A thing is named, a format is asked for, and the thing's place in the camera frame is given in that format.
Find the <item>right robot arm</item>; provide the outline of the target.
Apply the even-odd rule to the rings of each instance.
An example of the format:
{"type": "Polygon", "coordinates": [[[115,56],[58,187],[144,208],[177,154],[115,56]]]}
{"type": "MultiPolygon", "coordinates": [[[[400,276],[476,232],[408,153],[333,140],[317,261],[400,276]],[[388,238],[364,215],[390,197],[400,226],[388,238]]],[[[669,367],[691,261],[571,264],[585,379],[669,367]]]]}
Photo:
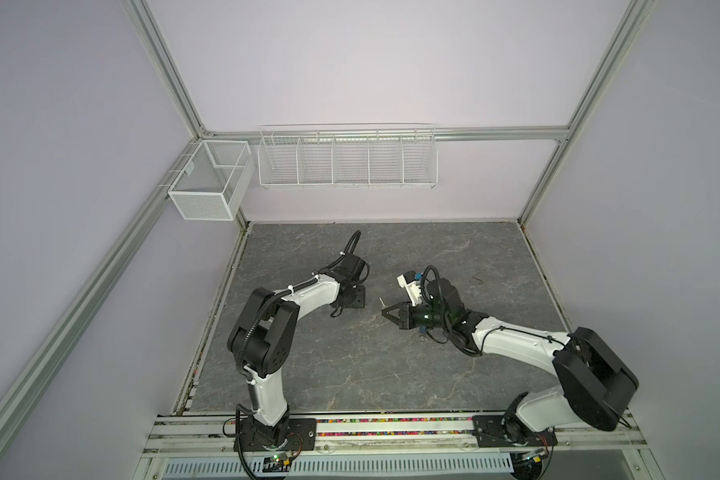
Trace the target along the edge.
{"type": "Polygon", "coordinates": [[[522,327],[464,306],[446,279],[410,281],[400,276],[408,298],[385,306],[382,315],[401,330],[442,332],[446,342],[471,357],[507,357],[556,377],[544,391],[520,393],[500,421],[513,444],[550,428],[583,422],[615,430],[639,388],[636,375],[592,329],[571,333],[522,327]]]}

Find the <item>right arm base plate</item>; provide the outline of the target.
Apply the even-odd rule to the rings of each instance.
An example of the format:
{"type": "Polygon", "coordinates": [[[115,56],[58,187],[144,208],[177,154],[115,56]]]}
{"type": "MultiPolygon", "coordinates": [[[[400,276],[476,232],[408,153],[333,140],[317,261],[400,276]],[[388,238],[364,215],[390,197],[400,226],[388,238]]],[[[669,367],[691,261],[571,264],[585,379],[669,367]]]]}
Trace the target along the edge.
{"type": "Polygon", "coordinates": [[[554,447],[556,435],[549,429],[533,432],[514,418],[502,415],[473,415],[473,436],[481,448],[498,447],[554,447]]]}

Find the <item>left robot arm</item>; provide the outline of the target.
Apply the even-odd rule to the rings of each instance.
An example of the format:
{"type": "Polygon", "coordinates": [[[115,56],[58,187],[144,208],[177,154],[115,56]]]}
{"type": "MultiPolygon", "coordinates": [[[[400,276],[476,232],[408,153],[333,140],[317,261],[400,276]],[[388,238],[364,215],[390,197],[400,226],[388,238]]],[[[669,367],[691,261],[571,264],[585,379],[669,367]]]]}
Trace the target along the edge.
{"type": "Polygon", "coordinates": [[[365,305],[369,264],[344,252],[328,266],[280,290],[257,288],[248,297],[228,340],[235,367],[249,387],[253,422],[275,435],[290,415],[281,370],[290,354],[298,321],[329,306],[331,315],[365,305]]]}

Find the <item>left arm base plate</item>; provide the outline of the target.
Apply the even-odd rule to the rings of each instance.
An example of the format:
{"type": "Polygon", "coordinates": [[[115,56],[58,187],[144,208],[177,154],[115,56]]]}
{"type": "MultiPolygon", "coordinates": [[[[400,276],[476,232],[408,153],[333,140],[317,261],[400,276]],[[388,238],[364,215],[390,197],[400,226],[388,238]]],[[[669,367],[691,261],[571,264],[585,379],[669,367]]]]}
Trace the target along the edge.
{"type": "Polygon", "coordinates": [[[236,439],[245,452],[312,451],[317,439],[317,419],[284,418],[274,426],[267,426],[254,418],[243,418],[236,439]]]}

